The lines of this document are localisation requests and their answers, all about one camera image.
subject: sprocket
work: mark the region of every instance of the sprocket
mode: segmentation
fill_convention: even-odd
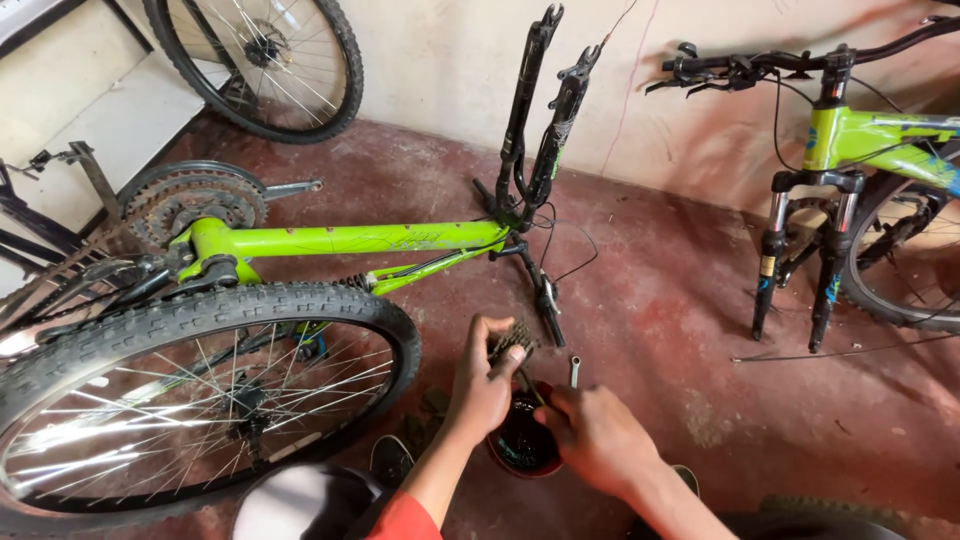
[[[124,215],[130,215],[174,186],[194,184],[163,200],[130,229],[140,240],[165,247],[194,221],[216,217],[232,229],[262,227],[267,218],[265,187],[239,167],[205,161],[171,163],[147,171],[138,179],[136,191],[121,194]]]

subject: left hand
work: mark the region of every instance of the left hand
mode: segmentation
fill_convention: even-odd
[[[510,384],[523,361],[523,348],[515,345],[493,367],[487,361],[487,340],[507,330],[514,322],[491,319],[480,314],[470,322],[467,346],[453,377],[453,396],[444,427],[465,443],[476,446],[488,433],[503,424],[510,410]]]

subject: handlebar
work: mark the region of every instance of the handlebar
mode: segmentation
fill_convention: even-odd
[[[957,31],[960,31],[960,16],[943,18],[911,32],[906,36],[895,39],[886,45],[881,45],[873,49],[857,50],[855,51],[855,60],[853,63],[858,64],[882,60],[896,55],[921,41]],[[661,69],[663,71],[675,71],[679,67],[679,70],[683,72],[696,72],[703,71],[704,69],[728,67],[731,64],[733,56],[744,57],[748,59],[751,64],[767,65],[790,71],[816,71],[824,69],[827,67],[828,61],[826,56],[802,58],[788,53],[773,51],[769,53],[727,55],[724,57],[677,58],[676,60],[665,61]]]

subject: chainring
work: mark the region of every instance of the chainring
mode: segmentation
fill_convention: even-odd
[[[262,227],[266,221],[263,191],[240,175],[202,166],[172,171],[158,169],[157,173],[129,197],[123,208],[125,216],[167,189],[185,184],[193,187],[165,198],[131,224],[131,232],[147,245],[165,247],[202,217],[221,219],[231,229]]]

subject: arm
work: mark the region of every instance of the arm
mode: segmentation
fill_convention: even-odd
[[[487,340],[492,333],[507,330],[513,321],[473,317],[444,425],[400,486],[423,506],[437,528],[444,523],[473,448],[503,423],[510,409],[510,381],[523,360],[523,349],[514,346],[491,366]]]
[[[534,418],[553,432],[564,462],[625,503],[664,540],[736,540],[660,459],[650,435],[604,386],[555,386]]]

